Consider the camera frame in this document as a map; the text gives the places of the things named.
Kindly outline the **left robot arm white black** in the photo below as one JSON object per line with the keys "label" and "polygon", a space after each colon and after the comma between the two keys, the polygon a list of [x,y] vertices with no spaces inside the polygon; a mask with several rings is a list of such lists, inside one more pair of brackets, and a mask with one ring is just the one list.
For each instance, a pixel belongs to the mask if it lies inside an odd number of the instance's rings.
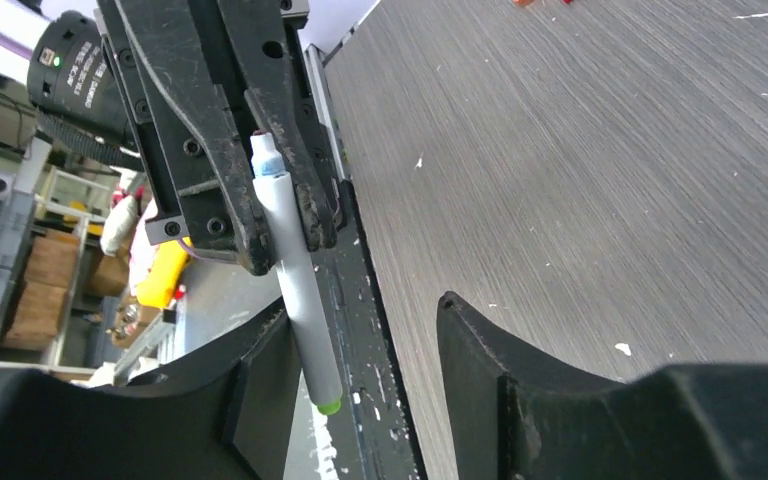
{"label": "left robot arm white black", "polygon": [[0,1],[0,35],[16,42],[17,79],[44,131],[99,162],[144,172],[154,244],[255,275],[279,233],[254,190],[250,138],[272,135],[291,176],[289,207],[312,252],[335,246],[342,220],[336,151],[316,110],[299,31],[304,1],[101,1],[47,21],[35,2]]}

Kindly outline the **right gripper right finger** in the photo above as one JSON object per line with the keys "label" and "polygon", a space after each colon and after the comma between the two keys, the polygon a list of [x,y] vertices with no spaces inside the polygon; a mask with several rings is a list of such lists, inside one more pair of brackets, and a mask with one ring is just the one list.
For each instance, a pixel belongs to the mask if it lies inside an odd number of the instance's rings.
{"label": "right gripper right finger", "polygon": [[453,292],[437,331],[463,479],[768,479],[768,364],[671,364],[624,384]]}

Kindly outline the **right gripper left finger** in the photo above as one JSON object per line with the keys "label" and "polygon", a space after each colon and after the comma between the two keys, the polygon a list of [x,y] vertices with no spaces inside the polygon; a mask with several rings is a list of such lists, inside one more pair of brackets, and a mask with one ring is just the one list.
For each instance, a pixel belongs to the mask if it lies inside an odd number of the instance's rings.
{"label": "right gripper left finger", "polygon": [[279,305],[120,387],[0,368],[0,479],[280,479],[299,374]]}

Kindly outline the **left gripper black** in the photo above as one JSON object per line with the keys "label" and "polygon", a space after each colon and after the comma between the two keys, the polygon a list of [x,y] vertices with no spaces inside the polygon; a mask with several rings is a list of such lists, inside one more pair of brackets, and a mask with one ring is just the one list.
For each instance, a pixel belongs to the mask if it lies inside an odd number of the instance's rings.
{"label": "left gripper black", "polygon": [[102,1],[107,64],[157,205],[152,244],[189,240],[196,253],[254,275],[286,233],[255,184],[259,145],[273,140],[288,171],[280,205],[302,247],[334,247],[342,223],[339,157],[320,54],[299,33],[308,1]]}

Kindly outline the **white pen green end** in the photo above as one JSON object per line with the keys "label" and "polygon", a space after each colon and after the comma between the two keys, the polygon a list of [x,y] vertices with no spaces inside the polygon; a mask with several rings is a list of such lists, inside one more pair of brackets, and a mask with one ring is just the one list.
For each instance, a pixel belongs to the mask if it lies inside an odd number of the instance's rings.
{"label": "white pen green end", "polygon": [[293,181],[270,133],[250,137],[253,186],[266,216],[277,279],[291,321],[310,401],[323,415],[341,407],[343,387]]}

